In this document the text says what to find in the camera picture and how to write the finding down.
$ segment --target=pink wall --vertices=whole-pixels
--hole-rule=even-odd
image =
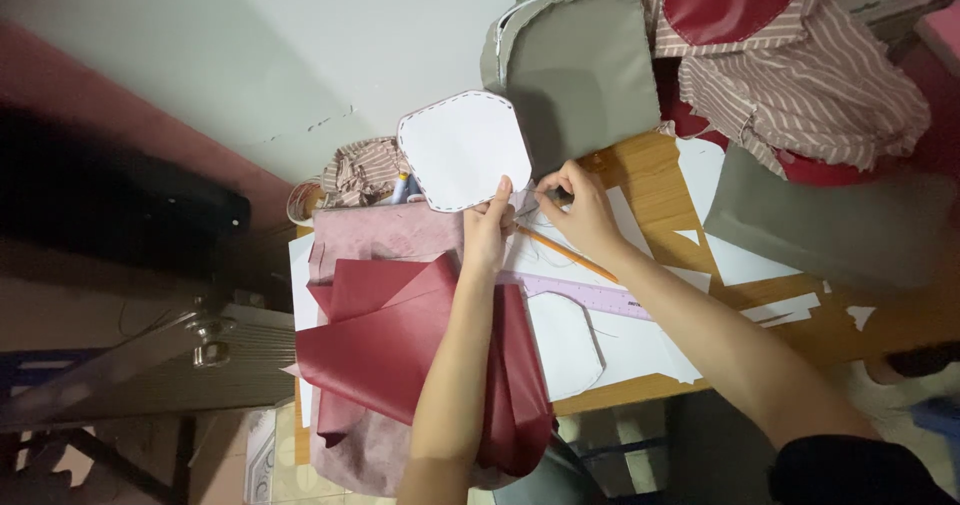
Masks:
[[[0,20],[0,103],[86,126],[201,175],[249,200],[251,227],[288,221],[293,186],[114,84],[40,38]]]

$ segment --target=black sleeve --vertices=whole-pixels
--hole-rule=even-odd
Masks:
[[[854,436],[790,441],[776,455],[769,485],[784,505],[957,503],[906,447]]]

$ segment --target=gray bag panel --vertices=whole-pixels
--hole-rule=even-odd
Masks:
[[[791,183],[731,146],[703,230],[838,284],[917,289],[931,280],[954,196],[953,180],[920,173],[835,188]]]
[[[660,124],[641,0],[522,0],[506,16],[481,77],[516,106],[534,178]]]

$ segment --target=purple ruler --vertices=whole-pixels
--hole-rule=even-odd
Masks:
[[[554,292],[573,300],[584,308],[597,312],[625,315],[647,321],[653,320],[650,314],[647,314],[647,311],[643,309],[641,303],[638,303],[627,290],[602,288],[545,276],[521,274],[511,270],[500,272],[497,282],[499,284],[520,284],[528,297],[542,292]]]

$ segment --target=hand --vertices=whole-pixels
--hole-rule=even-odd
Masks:
[[[546,196],[545,192],[562,186],[573,194],[573,205],[565,212]],[[568,160],[559,171],[540,180],[534,190],[543,215],[559,229],[578,250],[609,269],[618,250],[629,244],[620,234],[614,221],[607,193],[600,178],[587,173],[573,160]]]
[[[506,175],[493,200],[463,211],[463,270],[495,275],[503,266],[504,245],[514,231],[514,185]]]

